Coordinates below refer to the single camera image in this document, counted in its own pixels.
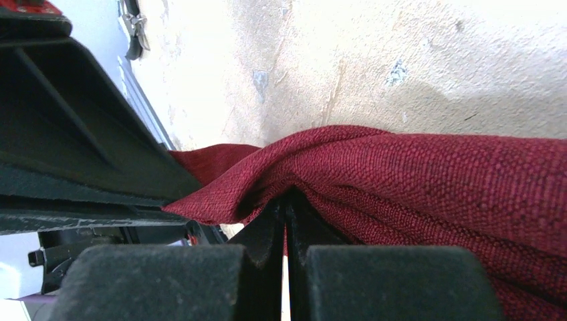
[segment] red object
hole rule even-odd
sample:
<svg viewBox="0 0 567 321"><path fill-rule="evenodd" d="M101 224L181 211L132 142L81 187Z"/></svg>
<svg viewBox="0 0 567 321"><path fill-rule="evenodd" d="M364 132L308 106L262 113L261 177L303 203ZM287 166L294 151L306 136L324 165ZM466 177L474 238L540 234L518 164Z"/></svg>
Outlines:
<svg viewBox="0 0 567 321"><path fill-rule="evenodd" d="M27 14L43 14L43 15L62 15L63 13L52 5L49 1L44 1L41 5L18 5L16 0L0 0L0 7L4 7L10 11Z"/></svg>
<svg viewBox="0 0 567 321"><path fill-rule="evenodd" d="M331 126L172 154L204 187L165 211L248 222L295 185L356 243L469 249L509 320L567 319L567 140Z"/></svg>

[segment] black plastic part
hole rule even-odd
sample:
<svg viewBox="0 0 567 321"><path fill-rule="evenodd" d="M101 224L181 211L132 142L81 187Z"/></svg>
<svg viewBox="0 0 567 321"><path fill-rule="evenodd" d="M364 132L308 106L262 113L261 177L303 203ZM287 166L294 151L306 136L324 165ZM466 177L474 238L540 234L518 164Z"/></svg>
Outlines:
<svg viewBox="0 0 567 321"><path fill-rule="evenodd" d="M13 12L0 7L0 42L30 38L68 37L71 30L71 21L62 15ZM5 62L0 60L0 64L4 68Z"/></svg>
<svg viewBox="0 0 567 321"><path fill-rule="evenodd" d="M288 233L288 267L290 272L290 312L292 320L310 319L307 252L310 246L344 245L345 237L328 226L299 191L288 192L286 200L286 227Z"/></svg>
<svg viewBox="0 0 567 321"><path fill-rule="evenodd" d="M128 45L128 51L126 52L126 59L136 60L142 56L144 49L140 45L140 40L138 36L130 36L130 44Z"/></svg>
<svg viewBox="0 0 567 321"><path fill-rule="evenodd" d="M200 184L88 50L68 37L0 39L0 62L0 235L186 221L158 207Z"/></svg>
<svg viewBox="0 0 567 321"><path fill-rule="evenodd" d="M458 247L313 246L311 318L504 320L485 272Z"/></svg>
<svg viewBox="0 0 567 321"><path fill-rule="evenodd" d="M137 0L124 0L124 4L126 4L126 10L128 10L129 14L134 16L140 14L140 7L138 6Z"/></svg>

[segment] red fabric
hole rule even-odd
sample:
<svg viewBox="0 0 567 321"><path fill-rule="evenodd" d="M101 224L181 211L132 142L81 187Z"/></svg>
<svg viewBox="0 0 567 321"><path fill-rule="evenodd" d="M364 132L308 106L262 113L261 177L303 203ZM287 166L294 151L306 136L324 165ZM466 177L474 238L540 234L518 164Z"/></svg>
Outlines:
<svg viewBox="0 0 567 321"><path fill-rule="evenodd" d="M205 186L166 211L249 221L295 185L353 241L469 249L509 320L566 319L567 140L331 126L173 156Z"/></svg>

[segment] red textured cloth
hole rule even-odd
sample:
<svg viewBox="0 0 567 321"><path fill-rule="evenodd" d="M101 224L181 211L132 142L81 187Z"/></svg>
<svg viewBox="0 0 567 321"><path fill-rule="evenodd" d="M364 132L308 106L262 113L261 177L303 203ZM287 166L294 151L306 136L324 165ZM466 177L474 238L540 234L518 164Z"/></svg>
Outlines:
<svg viewBox="0 0 567 321"><path fill-rule="evenodd" d="M249 221L295 185L355 242L469 249L509 320L567 318L567 140L331 126L173 156L204 187L166 211Z"/></svg>

